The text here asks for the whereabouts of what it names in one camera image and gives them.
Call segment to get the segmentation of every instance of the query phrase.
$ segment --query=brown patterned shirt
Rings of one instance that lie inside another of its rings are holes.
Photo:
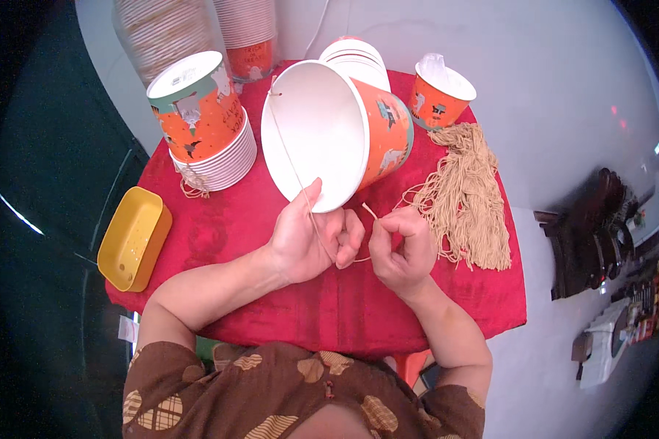
[[[124,387],[125,438],[286,438],[317,410],[341,405],[374,438],[480,438],[483,404],[466,388],[419,399],[388,367],[285,343],[216,346],[216,371],[167,341],[140,349]]]

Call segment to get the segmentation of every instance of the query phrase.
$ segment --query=red tablecloth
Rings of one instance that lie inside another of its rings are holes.
[[[275,74],[288,66],[285,63]],[[414,75],[388,72],[391,88],[408,101]],[[188,199],[179,187],[167,144],[161,141],[142,173],[139,185],[159,194],[171,210],[174,223],[159,256],[148,288],[141,293],[119,292],[107,283],[113,303],[141,312],[149,296],[169,277],[190,268],[223,263],[268,241],[276,217],[288,201],[273,184],[261,150],[261,109],[271,78],[246,84],[241,95],[254,130],[258,157],[252,170],[232,188],[212,192],[210,198]],[[460,122],[475,122],[467,108]],[[415,127],[413,151],[395,173],[356,194],[345,206],[354,209],[366,227],[358,258],[368,256],[372,217],[360,208],[367,202],[383,216],[390,212],[406,188],[424,182],[445,154],[425,130]],[[505,200],[505,225],[510,233],[512,267],[497,272],[455,265],[440,259],[432,276],[442,290],[475,319],[486,338],[524,324],[525,285],[520,249],[510,205]],[[232,312],[201,335],[241,345],[287,341],[308,350],[335,350],[362,357],[412,353],[427,348],[427,340],[410,309],[378,281],[371,262],[344,270],[332,267],[321,276],[292,285]]]

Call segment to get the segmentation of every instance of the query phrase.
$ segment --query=left hand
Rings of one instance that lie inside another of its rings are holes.
[[[320,197],[323,182],[316,179],[305,193],[314,206]],[[302,192],[281,211],[273,236],[266,244],[272,263],[279,274],[291,284],[313,279],[332,265],[342,269],[349,267],[364,237],[364,226],[356,213],[341,207],[325,214],[313,214],[317,224],[319,239],[313,227],[308,203]]]

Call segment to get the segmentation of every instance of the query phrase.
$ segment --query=right hand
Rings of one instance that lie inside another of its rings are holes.
[[[403,235],[397,251],[391,251],[393,233]],[[429,225],[412,206],[374,221],[369,252],[376,276],[402,299],[421,290],[437,258]]]

